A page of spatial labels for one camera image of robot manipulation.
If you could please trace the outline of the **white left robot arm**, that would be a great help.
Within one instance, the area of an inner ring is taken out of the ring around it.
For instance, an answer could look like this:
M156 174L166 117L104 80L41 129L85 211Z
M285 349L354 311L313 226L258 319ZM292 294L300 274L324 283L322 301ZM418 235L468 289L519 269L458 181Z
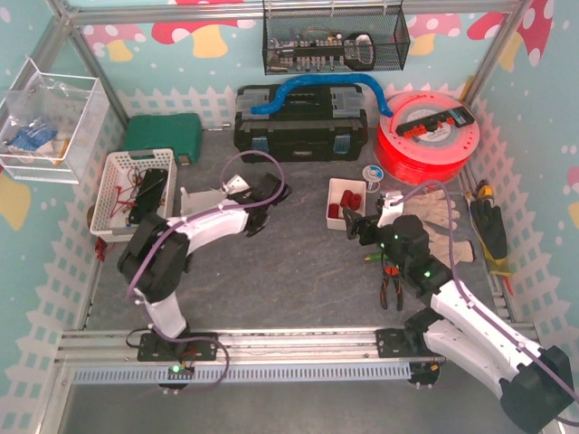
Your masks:
M236 175L218 191L182 193L188 214L162 218L153 212L144 217L118 262L128 295L145 306L150 328L170 343L187 339L189 325L176 289L194 252L230 235L259 233L269 221L269 208L292 189L272 174L255 187Z

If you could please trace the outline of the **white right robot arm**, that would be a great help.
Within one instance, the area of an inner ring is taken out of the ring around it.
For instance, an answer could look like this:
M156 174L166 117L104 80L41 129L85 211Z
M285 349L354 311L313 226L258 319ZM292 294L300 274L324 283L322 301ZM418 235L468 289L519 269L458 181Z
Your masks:
M407 346L428 350L457 364L483 383L508 418L526 433L538 433L573 402L567 354L526 338L455 279L429 248L429 235L414 215L385 226L375 216L345 211L348 238L380 248L425 308L404 325Z

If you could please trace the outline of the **large red spring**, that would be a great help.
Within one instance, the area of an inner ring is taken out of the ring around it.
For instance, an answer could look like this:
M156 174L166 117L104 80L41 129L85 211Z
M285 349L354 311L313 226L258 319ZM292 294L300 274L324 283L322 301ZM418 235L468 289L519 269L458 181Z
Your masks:
M350 198L349 204L353 211L358 211L362 204L362 196L360 194L353 194Z

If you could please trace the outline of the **white peg fixture base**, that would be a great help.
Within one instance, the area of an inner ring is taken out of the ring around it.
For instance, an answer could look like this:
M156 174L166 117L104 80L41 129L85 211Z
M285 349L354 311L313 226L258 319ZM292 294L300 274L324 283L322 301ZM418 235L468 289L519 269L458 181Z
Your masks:
M226 194L221 190L207 190L196 193L189 193L184 186L180 188L181 209L180 215L187 216L198 214L214 208L226 198Z

